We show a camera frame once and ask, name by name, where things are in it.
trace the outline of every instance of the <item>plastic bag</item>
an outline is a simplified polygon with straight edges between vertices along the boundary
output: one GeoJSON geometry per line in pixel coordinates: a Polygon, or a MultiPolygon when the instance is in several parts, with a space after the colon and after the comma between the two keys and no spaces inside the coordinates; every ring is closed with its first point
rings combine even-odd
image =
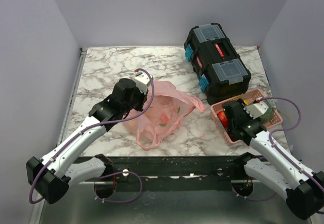
{"type": "MultiPolygon", "coordinates": [[[[156,149],[160,142],[179,128],[182,121],[195,108],[200,113],[205,111],[205,106],[197,97],[178,91],[168,81],[154,81],[154,99],[150,108],[142,116],[123,122],[123,125],[136,134],[137,143],[144,149],[156,149]],[[152,140],[151,146],[144,146],[140,137],[145,136],[152,140]]],[[[147,95],[144,108],[151,99],[151,90],[147,95]]],[[[132,110],[128,117],[138,114],[132,110]]]]}

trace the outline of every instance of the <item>table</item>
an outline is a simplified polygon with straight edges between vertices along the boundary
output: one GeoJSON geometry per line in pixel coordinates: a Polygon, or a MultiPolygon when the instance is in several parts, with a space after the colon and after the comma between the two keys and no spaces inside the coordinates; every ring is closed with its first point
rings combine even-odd
{"type": "MultiPolygon", "coordinates": [[[[250,70],[250,89],[259,88],[271,96],[271,90],[256,47],[236,47],[243,63],[250,70]]],[[[92,106],[111,94],[120,78],[132,78],[134,69],[144,68],[155,80],[170,81],[176,88],[198,97],[206,110],[196,109],[180,128],[166,137],[155,150],[144,151],[137,145],[135,136],[122,124],[117,124],[96,140],[83,156],[224,156],[258,153],[244,143],[227,146],[210,118],[210,106],[200,91],[192,66],[185,60],[183,47],[103,47],[89,48],[72,116],[67,130],[70,135],[88,115],[92,106]]],[[[285,134],[278,132],[274,138],[289,150],[285,134]]]]}

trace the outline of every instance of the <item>red fruit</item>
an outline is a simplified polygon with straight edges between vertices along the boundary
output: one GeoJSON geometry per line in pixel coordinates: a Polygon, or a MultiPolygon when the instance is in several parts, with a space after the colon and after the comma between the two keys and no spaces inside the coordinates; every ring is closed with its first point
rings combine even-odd
{"type": "Polygon", "coordinates": [[[224,128],[228,127],[228,120],[225,116],[224,111],[220,111],[219,113],[217,113],[217,117],[219,118],[219,120],[221,121],[222,125],[224,128]]]}

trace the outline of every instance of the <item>gray wall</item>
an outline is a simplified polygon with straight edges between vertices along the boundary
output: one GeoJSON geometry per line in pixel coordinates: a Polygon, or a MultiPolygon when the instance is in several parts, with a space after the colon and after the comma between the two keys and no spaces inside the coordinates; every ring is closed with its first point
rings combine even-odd
{"type": "Polygon", "coordinates": [[[235,45],[260,45],[286,0],[56,0],[83,47],[183,45],[218,22],[235,45]]]}
{"type": "Polygon", "coordinates": [[[1,0],[0,14],[0,219],[24,224],[25,164],[57,142],[79,49],[54,0],[1,0]]]}
{"type": "MultiPolygon", "coordinates": [[[[293,153],[316,171],[324,170],[323,4],[287,0],[260,48],[273,94],[293,99],[302,111],[300,126],[286,133],[293,153]]],[[[278,102],[278,107],[295,122],[293,106],[278,102]]]]}

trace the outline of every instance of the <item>pink basket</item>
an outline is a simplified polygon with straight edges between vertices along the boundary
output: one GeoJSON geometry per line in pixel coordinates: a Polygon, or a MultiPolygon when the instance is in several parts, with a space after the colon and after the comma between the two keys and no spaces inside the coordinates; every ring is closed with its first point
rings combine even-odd
{"type": "MultiPolygon", "coordinates": [[[[218,117],[217,117],[217,113],[219,113],[221,110],[223,110],[222,108],[222,104],[227,102],[227,101],[233,101],[233,100],[238,100],[240,98],[248,101],[248,104],[252,103],[256,98],[258,97],[265,97],[264,93],[259,90],[259,89],[254,89],[252,91],[248,91],[247,93],[243,94],[243,95],[239,95],[239,96],[234,96],[231,97],[227,100],[218,102],[214,105],[211,106],[211,117],[212,120],[214,121],[216,127],[218,128],[219,132],[221,133],[221,135],[223,136],[225,142],[227,145],[232,145],[238,142],[241,142],[241,140],[237,140],[237,141],[232,141],[231,138],[228,136],[227,132],[225,131],[224,127],[221,125],[218,117]]],[[[280,116],[280,114],[278,113],[277,110],[274,111],[273,117],[272,119],[263,124],[267,129],[270,129],[271,127],[281,124],[282,123],[282,117],[280,116]]]]}

